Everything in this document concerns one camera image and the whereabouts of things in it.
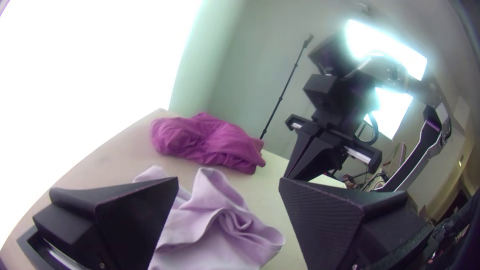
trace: light purple cloth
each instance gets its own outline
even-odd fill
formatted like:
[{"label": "light purple cloth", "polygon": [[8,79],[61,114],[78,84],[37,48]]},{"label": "light purple cloth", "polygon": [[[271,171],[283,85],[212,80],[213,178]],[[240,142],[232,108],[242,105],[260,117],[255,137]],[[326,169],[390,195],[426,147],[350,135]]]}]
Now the light purple cloth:
[{"label": "light purple cloth", "polygon": [[264,142],[237,125],[201,112],[192,118],[160,118],[151,124],[151,142],[164,155],[204,165],[223,165],[253,175],[265,166]]},{"label": "light purple cloth", "polygon": [[[134,182],[164,177],[153,166]],[[282,233],[250,212],[222,172],[200,168],[192,194],[180,187],[149,269],[257,270],[284,243]]]}]

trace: bright window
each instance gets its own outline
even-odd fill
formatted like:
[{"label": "bright window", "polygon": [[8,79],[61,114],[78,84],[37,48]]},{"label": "bright window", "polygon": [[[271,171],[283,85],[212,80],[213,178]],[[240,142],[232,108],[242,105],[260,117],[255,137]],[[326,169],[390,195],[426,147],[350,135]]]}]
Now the bright window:
[{"label": "bright window", "polygon": [[[378,131],[393,140],[413,97],[407,93],[389,91],[383,88],[375,88],[375,91],[380,109],[373,111],[372,114],[378,124]],[[370,125],[372,124],[368,115],[365,116],[364,120]]]},{"label": "bright window", "polygon": [[117,133],[168,109],[202,0],[11,0],[0,15],[0,247]]}]

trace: pink towel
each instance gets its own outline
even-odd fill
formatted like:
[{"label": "pink towel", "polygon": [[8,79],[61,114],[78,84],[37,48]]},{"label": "pink towel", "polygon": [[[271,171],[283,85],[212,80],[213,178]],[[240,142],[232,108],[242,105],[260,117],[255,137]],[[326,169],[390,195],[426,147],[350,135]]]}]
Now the pink towel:
[{"label": "pink towel", "polygon": [[[161,179],[153,166],[134,182]],[[250,212],[227,177],[200,168],[190,194],[180,186],[149,270],[258,270],[284,245],[277,229]]]},{"label": "pink towel", "polygon": [[164,155],[204,165],[223,165],[253,175],[265,166],[264,142],[237,125],[201,112],[192,118],[160,118],[151,124],[151,142]]}]

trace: black cable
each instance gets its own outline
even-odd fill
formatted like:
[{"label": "black cable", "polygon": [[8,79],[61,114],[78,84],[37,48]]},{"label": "black cable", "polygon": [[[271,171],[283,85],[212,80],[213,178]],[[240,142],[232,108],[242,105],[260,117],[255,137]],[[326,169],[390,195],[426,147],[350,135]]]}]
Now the black cable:
[{"label": "black cable", "polygon": [[377,123],[377,120],[375,119],[375,116],[373,113],[369,112],[368,117],[370,118],[371,128],[373,129],[372,138],[369,141],[362,140],[362,142],[368,145],[373,145],[379,139],[379,124]]},{"label": "black cable", "polygon": [[385,184],[385,181],[378,181],[378,183],[376,183],[374,186],[373,186],[373,190],[377,188],[377,185],[380,184],[380,183],[384,183]]},{"label": "black cable", "polygon": [[375,174],[375,176],[372,177],[372,178],[370,178],[370,180],[368,181],[368,183],[363,186],[362,191],[365,191],[366,189],[368,189],[368,188],[370,187],[370,185],[373,183],[373,181],[374,181],[376,178],[381,177],[381,176],[382,176],[382,173],[381,173],[381,172]]}]

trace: table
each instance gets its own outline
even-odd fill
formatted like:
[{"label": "table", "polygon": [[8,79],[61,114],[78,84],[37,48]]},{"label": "table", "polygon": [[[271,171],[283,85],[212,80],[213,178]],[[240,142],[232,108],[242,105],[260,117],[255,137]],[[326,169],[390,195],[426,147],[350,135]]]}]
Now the table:
[{"label": "table", "polygon": [[[97,148],[67,172],[53,186],[66,189],[90,189],[130,183],[153,165],[161,166],[170,176],[177,176],[179,184],[192,190],[194,176],[201,165],[171,156],[158,154],[150,143],[150,123],[156,118],[177,117],[159,109]],[[265,224],[276,227],[286,238],[280,253],[263,269],[307,269],[299,243],[287,211],[278,192],[288,160],[266,150],[262,151],[266,166],[258,167],[254,175],[216,167],[224,172],[232,186],[244,197],[250,210]],[[345,187],[337,180],[320,176],[314,180],[329,186]],[[32,216],[50,203],[48,192],[30,208],[18,222],[0,250],[0,258],[9,270],[32,270],[33,266],[23,254],[17,239],[33,226]]]}]

